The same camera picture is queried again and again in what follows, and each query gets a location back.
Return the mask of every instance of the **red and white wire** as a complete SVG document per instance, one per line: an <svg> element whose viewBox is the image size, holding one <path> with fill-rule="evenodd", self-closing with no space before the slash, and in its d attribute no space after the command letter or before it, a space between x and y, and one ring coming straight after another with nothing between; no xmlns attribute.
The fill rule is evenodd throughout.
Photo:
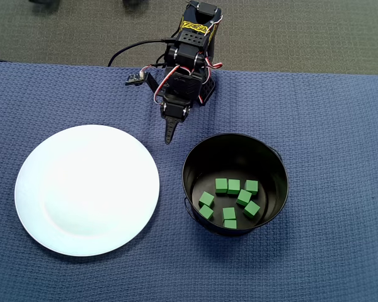
<svg viewBox="0 0 378 302"><path fill-rule="evenodd" d="M208 34L209 31L213 28L213 26L216 25L216 24L219 24L219 23L221 22L221 20L222 20L222 15L221 15L221 17L220 17L220 19L219 19L218 21L213 22L213 23L209 26L209 28L207 28L206 33L205 33L204 35L207 36L207 34Z"/></svg>
<svg viewBox="0 0 378 302"><path fill-rule="evenodd" d="M206 81L204 81L202 85L206 84L210 80L210 77L212 76L212 69L210 67L206 67L206 68L209 74L207 75Z"/></svg>
<svg viewBox="0 0 378 302"><path fill-rule="evenodd" d="M180 66L180 68L186 70L189 73L189 76L192 75L192 71L190 71L188 67Z"/></svg>
<svg viewBox="0 0 378 302"><path fill-rule="evenodd" d="M144 71L147 69L147 68L150 68L152 67L152 65L147 65L147 66L144 66L143 68L141 68L140 70L140 76L144 77Z"/></svg>
<svg viewBox="0 0 378 302"><path fill-rule="evenodd" d="M170 72L169 74L166 75L166 77L163 79L163 81L161 82L161 84L158 86L156 92L154 93L154 103L160 105L161 103L157 102L157 95L159 94L159 91L164 87L166 81L168 81L168 79L171 77L171 75L173 75L174 72L176 72L178 70L178 68L180 68L179 65L175 66Z"/></svg>
<svg viewBox="0 0 378 302"><path fill-rule="evenodd" d="M206 59L207 66L209 66L210 68L218 69L218 68L222 67L222 63L221 62L219 62L217 64L211 64L208 57L206 57L205 59Z"/></svg>

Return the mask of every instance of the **white plate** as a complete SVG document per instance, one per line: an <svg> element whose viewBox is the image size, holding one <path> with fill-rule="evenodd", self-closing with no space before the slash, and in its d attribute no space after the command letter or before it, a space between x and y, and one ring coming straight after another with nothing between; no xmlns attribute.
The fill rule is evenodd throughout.
<svg viewBox="0 0 378 302"><path fill-rule="evenodd" d="M158 170L131 135L107 126L66 129L25 160L15 205L27 232L55 252L99 255L132 240L157 205Z"/></svg>

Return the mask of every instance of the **bowl rim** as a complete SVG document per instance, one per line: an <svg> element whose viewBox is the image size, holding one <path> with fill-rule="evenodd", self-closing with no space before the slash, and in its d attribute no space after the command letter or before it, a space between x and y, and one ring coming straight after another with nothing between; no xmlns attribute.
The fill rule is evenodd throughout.
<svg viewBox="0 0 378 302"><path fill-rule="evenodd" d="M256 140L257 142L261 143L262 145L264 145L265 147L267 147L268 149L270 149L270 150L272 151L272 153L274 154L274 156L276 156L276 158L282 163L282 166L283 166L283 169L284 169L285 178L286 178L286 180L287 180L287 191L286 191L286 193L285 193L285 199L284 199L283 205L280 207L280 209L277 211L277 213L276 213L274 216L272 216L269 220L263 222L262 224L260 224L260 225L255 225L255 226L253 226L253 227L251 227L251 228L241 228L241 229L235 229L235 230L234 230L234 229L229 229L230 232L247 232L247 231L250 232L250 231L254 230L255 228L259 228L259 227L262 227L263 225L266 225L267 223L271 222L274 218L276 218L276 216L277 216L278 214L280 214L280 212L283 210L285 204L287 203L287 199L288 199L288 197L289 197L289 189L290 189L289 175L288 175L288 173L287 173L287 170L286 170L286 168L285 168L285 166L284 166L284 163L283 163L282 159L280 159L280 157L278 156L278 153L277 153L277 151L276 151L275 149L271 148L270 146L268 146L267 144L263 143L262 141L256 139L255 137L251 137L250 135L246 135L246 134L242 134L242 133L229 133L229 132L227 132L227 133L220 133L220 134L212 135L211 137L205 138L205 139L202 140L201 142L198 142L198 143L197 143L197 144L196 144L196 145L195 145L195 146L189 151L189 153L188 153L188 155L186 156L186 159L185 159L185 161L184 161L184 163L183 163L183 167L182 167L182 176L181 176L181 178L182 178L182 186L183 186L183 190L184 190L184 192L185 192L185 196L186 196L186 198L188 198L188 200L189 200L189 203L190 203L190 206L192 207L192 209L195 210L195 212L196 212L197 215L201 215L200 212L199 212L199 210L197 210L196 207L194 207L194 205L193 205L193 201L192 201L191 198L189 198L188 192L186 191L185 183L184 183L184 180L183 180L183 171L185 170L185 166L186 166L186 162L187 162L187 160L188 160L188 157L189 157L189 155L193 152L193 150L195 150L195 149L196 149L201 143L206 142L207 140L210 140L210 139L215 138L215 137L221 137L221 136L224 136L224 135L232 135L232 136L236 136L236 135L237 135L237 136L241 136L241 137L250 138L250 139L252 139L252 140ZM209 223L211 223L212 225L214 225L215 227L217 227L217 228L221 228L221 229L223 229L223 230L226 229L226 228L224 228L223 226L216 225L214 222L211 222L211 221L209 221L209 220L207 220L207 221L208 221Z"/></svg>

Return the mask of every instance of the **blue textured cloth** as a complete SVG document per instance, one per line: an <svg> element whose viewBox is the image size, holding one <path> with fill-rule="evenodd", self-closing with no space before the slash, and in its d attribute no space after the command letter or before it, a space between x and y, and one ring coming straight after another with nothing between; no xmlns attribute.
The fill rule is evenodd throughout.
<svg viewBox="0 0 378 302"><path fill-rule="evenodd" d="M124 86L131 71L0 63L0 301L378 301L378 76L215 72L214 96L166 146L150 89ZM40 142L83 124L140 140L161 192L131 242L73 258L25 232L13 191ZM222 132L271 145L289 173L283 211L239 238L183 206L186 155Z"/></svg>

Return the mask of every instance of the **yellow label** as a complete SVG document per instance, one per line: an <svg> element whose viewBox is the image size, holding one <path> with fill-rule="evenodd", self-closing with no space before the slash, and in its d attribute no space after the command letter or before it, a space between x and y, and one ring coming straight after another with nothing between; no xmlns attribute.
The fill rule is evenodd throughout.
<svg viewBox="0 0 378 302"><path fill-rule="evenodd" d="M184 21L182 28L190 28L191 30L199 31L200 33L206 33L208 27L201 24L195 24L189 21Z"/></svg>

